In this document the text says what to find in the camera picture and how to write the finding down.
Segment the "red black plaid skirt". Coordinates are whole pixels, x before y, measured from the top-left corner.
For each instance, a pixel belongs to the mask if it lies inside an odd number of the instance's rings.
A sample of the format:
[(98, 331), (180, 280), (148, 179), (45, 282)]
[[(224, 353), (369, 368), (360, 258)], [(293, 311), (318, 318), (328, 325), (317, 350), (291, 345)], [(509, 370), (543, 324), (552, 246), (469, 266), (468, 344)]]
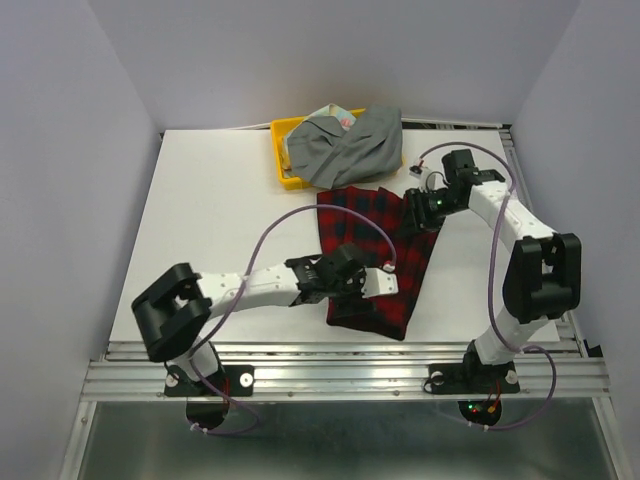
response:
[(395, 275), (399, 292), (372, 298), (370, 303), (373, 309), (358, 315), (344, 313), (334, 300), (330, 300), (326, 323), (402, 341), (417, 305), (438, 235), (423, 233), (403, 236), (400, 226), (405, 201), (382, 187), (367, 190), (350, 186), (322, 191), (316, 195), (316, 202), (349, 210), (347, 213), (331, 208), (317, 211), (319, 239), (324, 254), (333, 252), (342, 244), (352, 243), (367, 255), (367, 262), (371, 266), (380, 266), (391, 259), (391, 250), (386, 240), (369, 224), (353, 216), (353, 212), (381, 227), (392, 240), (397, 252)]

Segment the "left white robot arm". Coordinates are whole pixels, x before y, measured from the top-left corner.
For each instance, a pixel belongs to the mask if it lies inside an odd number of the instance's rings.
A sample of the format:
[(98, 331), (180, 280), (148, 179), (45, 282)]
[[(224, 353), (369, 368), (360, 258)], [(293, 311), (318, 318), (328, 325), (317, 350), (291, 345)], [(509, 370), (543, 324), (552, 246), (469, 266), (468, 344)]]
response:
[(167, 369), (168, 397), (253, 393), (254, 369), (223, 366), (202, 333), (205, 324), (228, 313), (261, 307), (295, 307), (334, 302), (339, 314), (371, 313), (373, 300), (398, 291), (394, 274), (364, 263), (353, 244), (328, 255), (288, 259), (242, 273), (197, 273), (188, 263), (168, 269), (132, 302), (147, 356)]

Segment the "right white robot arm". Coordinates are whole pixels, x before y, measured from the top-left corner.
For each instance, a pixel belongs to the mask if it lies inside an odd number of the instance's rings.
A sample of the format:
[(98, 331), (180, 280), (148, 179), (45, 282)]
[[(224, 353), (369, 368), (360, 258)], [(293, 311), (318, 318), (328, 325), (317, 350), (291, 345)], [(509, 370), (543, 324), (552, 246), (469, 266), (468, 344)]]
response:
[(448, 146), (442, 187), (426, 169), (420, 187), (405, 192), (402, 233), (436, 232), (448, 216), (469, 210), (492, 231), (490, 253), (504, 246), (510, 259), (502, 309), (488, 308), (488, 329), (470, 342), (460, 362), (429, 365), (423, 388), (434, 395), (517, 393), (515, 357), (537, 351), (531, 337), (580, 302), (582, 244), (544, 224), (515, 197), (509, 168), (477, 167), (471, 143)]

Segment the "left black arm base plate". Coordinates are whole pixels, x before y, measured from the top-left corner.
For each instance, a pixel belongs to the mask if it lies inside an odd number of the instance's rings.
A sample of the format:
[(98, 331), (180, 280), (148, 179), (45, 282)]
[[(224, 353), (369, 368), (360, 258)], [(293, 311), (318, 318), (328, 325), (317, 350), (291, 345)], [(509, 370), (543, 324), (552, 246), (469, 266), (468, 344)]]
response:
[[(164, 364), (166, 370), (164, 395), (167, 397), (209, 397), (217, 393), (201, 380), (190, 379), (176, 365)], [(210, 375), (207, 381), (231, 397), (253, 395), (255, 369), (252, 365), (226, 365)]]

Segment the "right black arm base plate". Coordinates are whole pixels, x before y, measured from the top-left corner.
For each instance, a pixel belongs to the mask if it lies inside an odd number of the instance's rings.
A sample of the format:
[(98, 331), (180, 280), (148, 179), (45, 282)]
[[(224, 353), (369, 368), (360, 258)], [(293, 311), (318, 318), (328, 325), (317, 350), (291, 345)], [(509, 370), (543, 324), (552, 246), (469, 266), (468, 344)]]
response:
[(434, 395), (472, 395), (520, 392), (513, 362), (501, 365), (465, 366), (462, 363), (436, 363), (428, 366), (428, 385)]

